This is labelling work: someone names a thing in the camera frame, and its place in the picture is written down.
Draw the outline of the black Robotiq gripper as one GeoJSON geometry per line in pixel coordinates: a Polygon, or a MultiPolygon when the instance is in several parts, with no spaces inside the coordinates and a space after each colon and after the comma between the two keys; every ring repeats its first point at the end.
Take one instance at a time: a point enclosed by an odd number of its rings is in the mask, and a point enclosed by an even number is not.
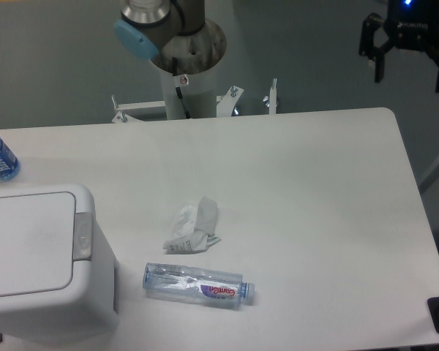
{"type": "Polygon", "coordinates": [[[435,92],[439,93],[439,0],[388,1],[387,18],[369,14],[362,22],[359,55],[375,64],[374,81],[382,81],[385,55],[392,48],[421,49],[435,63],[438,73],[435,92]],[[375,33],[383,29],[388,39],[374,43],[375,33]]]}

